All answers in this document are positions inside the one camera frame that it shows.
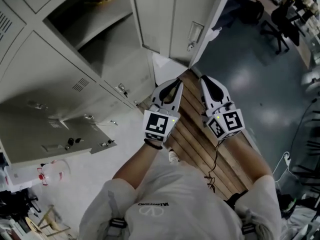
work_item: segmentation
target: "plastic bottle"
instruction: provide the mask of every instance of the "plastic bottle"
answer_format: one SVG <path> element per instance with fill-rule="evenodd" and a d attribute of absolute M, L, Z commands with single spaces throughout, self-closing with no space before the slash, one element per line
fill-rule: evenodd
<path fill-rule="evenodd" d="M 70 168 L 65 161 L 57 160 L 45 164 L 39 173 L 39 179 L 42 184 L 44 186 L 52 186 L 69 178 Z"/>

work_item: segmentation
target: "office chair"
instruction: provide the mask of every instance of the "office chair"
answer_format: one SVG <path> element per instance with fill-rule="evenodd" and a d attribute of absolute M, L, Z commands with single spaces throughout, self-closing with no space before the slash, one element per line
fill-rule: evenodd
<path fill-rule="evenodd" d="M 272 35 L 276 37 L 278 41 L 278 50 L 275 52 L 275 54 L 280 54 L 282 51 L 281 42 L 285 45 L 286 50 L 284 52 L 289 51 L 289 46 L 285 42 L 283 35 L 285 37 L 289 37 L 291 41 L 296 45 L 299 46 L 300 44 L 300 37 L 299 37 L 299 29 L 293 25 L 290 20 L 286 17 L 288 13 L 288 7 L 287 6 L 279 6 L 277 9 L 275 9 L 271 14 L 271 20 L 272 22 L 277 26 L 278 30 L 268 21 L 264 21 L 261 24 L 261 35 Z M 264 26 L 268 25 L 271 31 L 265 30 Z"/>

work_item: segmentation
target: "person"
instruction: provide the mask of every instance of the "person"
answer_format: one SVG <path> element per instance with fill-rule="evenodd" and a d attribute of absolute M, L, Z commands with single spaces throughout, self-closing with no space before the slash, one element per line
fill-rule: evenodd
<path fill-rule="evenodd" d="M 234 210 L 208 188 L 197 168 L 180 162 L 172 150 L 170 163 L 157 163 L 164 156 L 158 150 L 162 143 L 145 142 L 89 205 L 79 240 L 243 240 L 250 234 L 255 237 L 250 239 L 280 239 L 281 213 L 271 169 L 237 136 L 224 144 L 253 184 Z"/>

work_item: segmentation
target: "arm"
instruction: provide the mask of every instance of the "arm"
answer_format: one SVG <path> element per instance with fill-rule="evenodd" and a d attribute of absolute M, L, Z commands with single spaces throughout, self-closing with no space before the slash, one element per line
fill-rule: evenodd
<path fill-rule="evenodd" d="M 152 144 L 161 146 L 161 142 L 149 140 Z M 144 179 L 148 169 L 154 161 L 159 150 L 143 144 L 143 146 L 135 153 L 113 176 L 113 179 L 123 179 L 128 182 L 134 189 L 139 187 Z"/>
<path fill-rule="evenodd" d="M 237 136 L 226 139 L 225 146 L 253 183 L 262 176 L 273 175 L 263 157 Z"/>

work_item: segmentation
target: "gray floor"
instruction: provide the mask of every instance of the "gray floor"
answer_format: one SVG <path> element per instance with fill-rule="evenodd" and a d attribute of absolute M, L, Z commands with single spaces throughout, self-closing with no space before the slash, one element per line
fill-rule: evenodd
<path fill-rule="evenodd" d="M 231 99 L 242 111 L 246 129 L 272 170 L 283 153 L 290 150 L 298 123 L 312 100 L 301 86 L 301 77 L 308 69 L 290 40 L 287 43 L 290 51 L 276 55 L 277 41 L 260 35 L 260 25 L 244 25 L 237 20 L 208 44 L 196 64 L 202 74 L 228 88 Z M 301 134 L 306 136 L 302 132 L 308 135 L 306 129 L 300 130 L 300 141 Z M 297 145 L 300 144 L 294 144 L 292 160 L 304 156 L 295 152 Z M 274 178 L 279 179 L 286 168 L 282 161 Z"/>

